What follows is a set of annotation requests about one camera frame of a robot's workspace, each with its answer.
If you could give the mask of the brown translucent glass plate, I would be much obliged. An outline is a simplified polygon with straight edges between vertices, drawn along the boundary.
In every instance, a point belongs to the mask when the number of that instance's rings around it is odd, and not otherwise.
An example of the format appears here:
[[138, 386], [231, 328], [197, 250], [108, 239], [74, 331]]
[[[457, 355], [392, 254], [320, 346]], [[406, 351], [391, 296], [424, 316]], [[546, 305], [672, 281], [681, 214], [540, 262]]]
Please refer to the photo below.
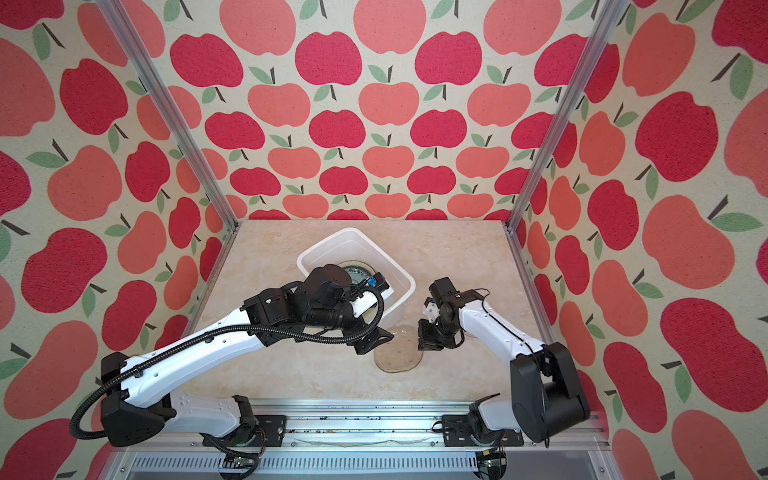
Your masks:
[[383, 372], [397, 374], [416, 368], [423, 358], [418, 349], [418, 332], [411, 326], [396, 327], [393, 338], [374, 349], [375, 365]]

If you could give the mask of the teal patterned plate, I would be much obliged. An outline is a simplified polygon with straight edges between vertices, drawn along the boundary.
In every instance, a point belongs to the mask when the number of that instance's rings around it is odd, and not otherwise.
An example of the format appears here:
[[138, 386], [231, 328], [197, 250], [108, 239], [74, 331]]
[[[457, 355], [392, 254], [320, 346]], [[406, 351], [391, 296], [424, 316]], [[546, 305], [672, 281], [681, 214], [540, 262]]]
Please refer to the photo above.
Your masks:
[[376, 273], [372, 266], [357, 260], [341, 262], [338, 266], [350, 276], [351, 282], [355, 285], [361, 282], [367, 283]]

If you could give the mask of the white plastic bin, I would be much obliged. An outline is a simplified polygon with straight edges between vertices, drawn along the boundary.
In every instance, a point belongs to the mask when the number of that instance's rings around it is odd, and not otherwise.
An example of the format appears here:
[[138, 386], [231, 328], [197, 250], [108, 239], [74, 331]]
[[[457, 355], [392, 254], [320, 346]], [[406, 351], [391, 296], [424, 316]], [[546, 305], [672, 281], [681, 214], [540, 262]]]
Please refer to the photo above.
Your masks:
[[381, 273], [391, 290], [386, 293], [385, 311], [379, 326], [393, 328], [404, 317], [405, 304], [416, 288], [413, 276], [359, 229], [341, 229], [302, 252], [296, 265], [304, 276], [326, 264], [357, 263], [371, 273]]

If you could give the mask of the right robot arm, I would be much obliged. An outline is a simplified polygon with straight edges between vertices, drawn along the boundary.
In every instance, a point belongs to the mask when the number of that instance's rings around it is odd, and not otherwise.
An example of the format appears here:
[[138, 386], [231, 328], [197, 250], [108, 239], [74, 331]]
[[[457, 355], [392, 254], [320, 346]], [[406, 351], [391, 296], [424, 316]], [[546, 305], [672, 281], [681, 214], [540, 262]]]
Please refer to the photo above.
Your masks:
[[418, 322], [418, 349], [456, 349], [468, 334], [505, 367], [510, 392], [474, 401], [467, 415], [473, 440], [495, 446], [507, 434], [547, 444], [552, 436], [591, 418], [591, 408], [570, 351], [546, 344], [499, 315], [475, 289], [459, 291], [440, 278], [429, 286]]

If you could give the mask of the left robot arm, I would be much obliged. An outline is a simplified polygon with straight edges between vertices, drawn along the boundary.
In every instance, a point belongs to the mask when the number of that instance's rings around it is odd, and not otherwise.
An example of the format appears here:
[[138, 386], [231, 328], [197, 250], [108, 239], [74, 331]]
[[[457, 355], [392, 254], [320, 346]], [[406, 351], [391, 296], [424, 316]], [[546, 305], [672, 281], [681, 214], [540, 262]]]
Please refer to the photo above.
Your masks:
[[111, 354], [102, 379], [117, 379], [101, 406], [109, 443], [126, 447], [159, 433], [198, 433], [208, 445], [246, 445], [262, 427], [242, 395], [207, 398], [181, 385], [229, 360], [281, 340], [348, 345], [364, 355], [392, 336], [379, 322], [394, 290], [383, 279], [349, 287], [292, 282], [265, 289], [195, 335], [148, 354]]

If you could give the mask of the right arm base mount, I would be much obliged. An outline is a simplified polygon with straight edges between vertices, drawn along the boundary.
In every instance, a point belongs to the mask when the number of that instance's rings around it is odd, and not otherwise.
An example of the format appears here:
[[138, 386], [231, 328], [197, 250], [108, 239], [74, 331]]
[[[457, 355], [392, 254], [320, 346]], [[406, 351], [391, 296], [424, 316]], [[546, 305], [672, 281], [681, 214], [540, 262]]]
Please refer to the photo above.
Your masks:
[[446, 447], [495, 448], [521, 447], [525, 444], [520, 432], [511, 429], [491, 430], [475, 414], [443, 415], [433, 424], [434, 433], [441, 433]]

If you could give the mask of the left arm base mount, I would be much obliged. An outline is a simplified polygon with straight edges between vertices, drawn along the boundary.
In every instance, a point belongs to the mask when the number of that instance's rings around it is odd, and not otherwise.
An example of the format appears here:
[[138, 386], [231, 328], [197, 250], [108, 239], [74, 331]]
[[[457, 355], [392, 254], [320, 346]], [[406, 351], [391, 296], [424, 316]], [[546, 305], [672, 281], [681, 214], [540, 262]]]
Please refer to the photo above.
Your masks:
[[285, 415], [256, 415], [217, 441], [225, 447], [280, 447], [286, 431]]

